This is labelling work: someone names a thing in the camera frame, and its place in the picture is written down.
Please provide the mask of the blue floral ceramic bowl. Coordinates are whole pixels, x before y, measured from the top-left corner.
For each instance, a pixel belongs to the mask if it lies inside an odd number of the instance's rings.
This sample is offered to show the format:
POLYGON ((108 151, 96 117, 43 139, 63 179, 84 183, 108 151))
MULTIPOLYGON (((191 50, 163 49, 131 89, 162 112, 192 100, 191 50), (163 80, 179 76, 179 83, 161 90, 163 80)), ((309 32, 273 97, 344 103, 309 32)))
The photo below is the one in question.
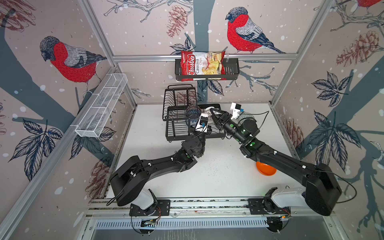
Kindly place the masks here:
POLYGON ((186 124, 188 127, 195 128, 198 122, 198 118, 189 118, 186 120, 186 124))

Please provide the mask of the black wire dish rack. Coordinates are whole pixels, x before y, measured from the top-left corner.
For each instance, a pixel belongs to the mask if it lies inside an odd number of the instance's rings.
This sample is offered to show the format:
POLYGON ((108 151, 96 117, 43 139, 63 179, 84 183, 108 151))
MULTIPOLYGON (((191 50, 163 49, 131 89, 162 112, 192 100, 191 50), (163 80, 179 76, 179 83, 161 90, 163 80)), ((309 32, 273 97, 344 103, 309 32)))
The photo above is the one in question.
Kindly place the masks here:
POLYGON ((212 133, 208 139, 224 139, 225 133, 213 123, 210 109, 221 109, 219 104, 199 104, 196 88, 191 84, 169 85, 165 89, 163 102, 163 121, 166 122, 168 142, 184 141, 193 134, 200 115, 208 114, 212 133))

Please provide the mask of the blue triangle patterned bowl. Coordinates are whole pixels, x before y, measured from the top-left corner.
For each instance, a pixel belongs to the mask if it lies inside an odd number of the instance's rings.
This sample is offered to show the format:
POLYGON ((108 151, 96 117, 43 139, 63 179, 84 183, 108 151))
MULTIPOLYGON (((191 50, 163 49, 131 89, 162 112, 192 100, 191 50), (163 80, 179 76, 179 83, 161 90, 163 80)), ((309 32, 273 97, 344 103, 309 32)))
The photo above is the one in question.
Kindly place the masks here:
POLYGON ((201 115, 201 109, 198 105, 188 105, 186 109, 186 117, 199 118, 201 115))

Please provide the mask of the orange plastic bowl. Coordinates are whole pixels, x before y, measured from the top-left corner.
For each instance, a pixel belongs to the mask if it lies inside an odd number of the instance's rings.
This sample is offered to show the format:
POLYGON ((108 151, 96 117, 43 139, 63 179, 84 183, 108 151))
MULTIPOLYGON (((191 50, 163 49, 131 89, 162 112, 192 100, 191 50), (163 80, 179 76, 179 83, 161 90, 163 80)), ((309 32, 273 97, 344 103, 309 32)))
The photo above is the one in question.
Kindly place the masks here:
POLYGON ((273 176, 277 172, 277 169, 275 169, 275 168, 273 168, 267 164, 256 162, 256 166, 257 166, 257 170, 262 175, 265 175, 265 176, 273 176))

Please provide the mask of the green patterned ceramic bowl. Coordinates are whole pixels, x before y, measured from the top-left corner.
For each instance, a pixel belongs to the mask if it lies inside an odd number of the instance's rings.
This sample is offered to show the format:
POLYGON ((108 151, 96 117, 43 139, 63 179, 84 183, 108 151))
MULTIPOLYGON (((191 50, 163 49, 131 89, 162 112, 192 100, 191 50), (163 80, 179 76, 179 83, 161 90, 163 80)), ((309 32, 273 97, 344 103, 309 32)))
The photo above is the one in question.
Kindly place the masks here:
POLYGON ((252 114, 250 114, 248 112, 242 112, 239 115, 238 120, 240 121, 240 120, 243 120, 243 119, 246 119, 246 120, 248 120, 248 119, 255 119, 255 117, 254 117, 254 115, 252 115, 252 114))

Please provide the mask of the white perforated strainer bowl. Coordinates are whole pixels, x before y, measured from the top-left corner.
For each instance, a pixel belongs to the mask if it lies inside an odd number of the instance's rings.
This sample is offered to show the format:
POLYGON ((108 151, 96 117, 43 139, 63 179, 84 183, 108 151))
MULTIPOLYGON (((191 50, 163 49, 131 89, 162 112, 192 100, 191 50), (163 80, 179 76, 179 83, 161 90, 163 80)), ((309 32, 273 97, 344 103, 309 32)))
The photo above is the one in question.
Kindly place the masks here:
POLYGON ((208 123, 213 124, 214 120, 213 120, 213 115, 212 115, 211 111, 210 110, 205 111, 204 114, 207 115, 207 117, 208 117, 208 123))

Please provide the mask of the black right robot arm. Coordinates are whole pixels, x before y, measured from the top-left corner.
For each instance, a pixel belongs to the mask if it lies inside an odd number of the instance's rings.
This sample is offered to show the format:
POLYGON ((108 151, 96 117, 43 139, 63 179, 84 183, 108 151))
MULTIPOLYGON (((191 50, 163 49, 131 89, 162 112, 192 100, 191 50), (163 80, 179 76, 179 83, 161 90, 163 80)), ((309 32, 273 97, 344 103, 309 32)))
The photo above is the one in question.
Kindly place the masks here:
POLYGON ((246 158, 271 166, 302 185, 281 191, 277 187, 271 188, 263 198, 266 212, 272 214, 287 207, 309 207, 322 216, 332 213, 342 189, 329 166, 299 161, 258 140, 256 136, 260 129, 254 119, 237 124, 226 111, 211 109, 210 112, 215 126, 241 145, 240 151, 246 158))

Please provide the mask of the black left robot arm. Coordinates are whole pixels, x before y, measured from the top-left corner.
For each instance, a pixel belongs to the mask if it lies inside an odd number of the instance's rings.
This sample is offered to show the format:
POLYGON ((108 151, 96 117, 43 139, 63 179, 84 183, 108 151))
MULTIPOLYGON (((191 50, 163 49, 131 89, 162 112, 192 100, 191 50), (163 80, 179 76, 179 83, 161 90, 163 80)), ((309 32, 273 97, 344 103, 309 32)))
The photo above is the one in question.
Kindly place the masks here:
POLYGON ((144 189, 146 183, 157 177, 181 173, 191 169, 205 152, 206 133, 189 136, 182 142, 180 150, 173 155, 142 160, 139 156, 130 157, 110 176, 114 198, 119 207, 128 204, 139 207, 146 215, 155 212, 158 200, 152 190, 144 189))

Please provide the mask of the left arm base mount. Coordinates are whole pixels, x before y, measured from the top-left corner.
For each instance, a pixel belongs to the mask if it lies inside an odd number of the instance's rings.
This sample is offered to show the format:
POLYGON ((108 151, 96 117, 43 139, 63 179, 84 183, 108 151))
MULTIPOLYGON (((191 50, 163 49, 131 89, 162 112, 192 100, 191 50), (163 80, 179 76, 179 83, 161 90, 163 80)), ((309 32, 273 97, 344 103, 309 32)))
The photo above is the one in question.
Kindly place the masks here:
POLYGON ((147 209, 141 209, 139 206, 131 204, 130 217, 150 217, 150 216, 168 216, 170 214, 170 200, 156 200, 147 209))

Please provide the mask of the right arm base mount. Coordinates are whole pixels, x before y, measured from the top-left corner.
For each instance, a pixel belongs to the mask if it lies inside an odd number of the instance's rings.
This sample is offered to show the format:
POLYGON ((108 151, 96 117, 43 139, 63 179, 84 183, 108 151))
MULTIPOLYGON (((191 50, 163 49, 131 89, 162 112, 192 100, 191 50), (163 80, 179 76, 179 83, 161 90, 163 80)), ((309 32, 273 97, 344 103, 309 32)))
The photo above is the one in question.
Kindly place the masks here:
POLYGON ((246 207, 251 215, 290 215, 291 213, 289 208, 279 208, 272 201, 263 198, 248 199, 246 207))

